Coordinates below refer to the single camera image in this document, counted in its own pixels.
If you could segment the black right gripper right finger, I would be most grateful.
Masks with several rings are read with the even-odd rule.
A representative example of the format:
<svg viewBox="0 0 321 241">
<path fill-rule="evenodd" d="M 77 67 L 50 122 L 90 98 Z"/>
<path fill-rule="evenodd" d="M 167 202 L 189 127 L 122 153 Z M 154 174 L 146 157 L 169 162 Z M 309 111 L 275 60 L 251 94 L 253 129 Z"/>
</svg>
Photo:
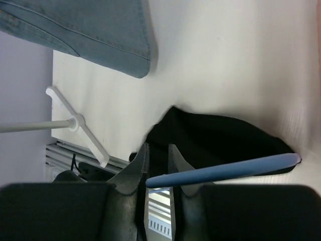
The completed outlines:
<svg viewBox="0 0 321 241">
<path fill-rule="evenodd" d="M 173 240 L 320 240 L 320 196 L 303 185 L 170 188 Z"/>
</svg>

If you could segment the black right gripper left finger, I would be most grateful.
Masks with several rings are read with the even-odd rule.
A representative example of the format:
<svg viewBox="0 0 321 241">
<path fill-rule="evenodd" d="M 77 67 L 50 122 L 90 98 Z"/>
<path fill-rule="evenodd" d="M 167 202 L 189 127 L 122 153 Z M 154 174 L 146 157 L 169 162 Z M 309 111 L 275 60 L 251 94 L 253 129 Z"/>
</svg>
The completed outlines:
<svg viewBox="0 0 321 241">
<path fill-rule="evenodd" d="M 146 240 L 149 147 L 107 181 L 65 171 L 1 189 L 1 240 Z"/>
</svg>

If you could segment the black skirt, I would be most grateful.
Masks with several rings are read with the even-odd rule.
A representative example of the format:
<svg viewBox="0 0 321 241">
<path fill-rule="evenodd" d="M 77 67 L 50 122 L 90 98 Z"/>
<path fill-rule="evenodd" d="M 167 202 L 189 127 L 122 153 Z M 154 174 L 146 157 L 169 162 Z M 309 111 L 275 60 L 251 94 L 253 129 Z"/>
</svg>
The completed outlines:
<svg viewBox="0 0 321 241">
<path fill-rule="evenodd" d="M 171 107 L 147 133 L 150 177 L 280 154 L 296 153 L 283 140 L 232 117 Z M 256 176 L 288 173 L 294 167 Z"/>
</svg>

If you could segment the blue wire hanger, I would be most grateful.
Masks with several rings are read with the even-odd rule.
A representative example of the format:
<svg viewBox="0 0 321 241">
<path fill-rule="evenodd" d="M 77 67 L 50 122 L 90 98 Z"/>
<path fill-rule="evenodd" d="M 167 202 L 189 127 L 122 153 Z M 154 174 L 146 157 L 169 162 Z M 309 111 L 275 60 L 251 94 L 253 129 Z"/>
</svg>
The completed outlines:
<svg viewBox="0 0 321 241">
<path fill-rule="evenodd" d="M 300 162 L 301 157 L 296 153 L 280 154 L 156 176 L 147 179 L 146 186 L 148 188 L 161 188 L 224 181 L 279 171 L 281 169 L 294 167 Z"/>
</svg>

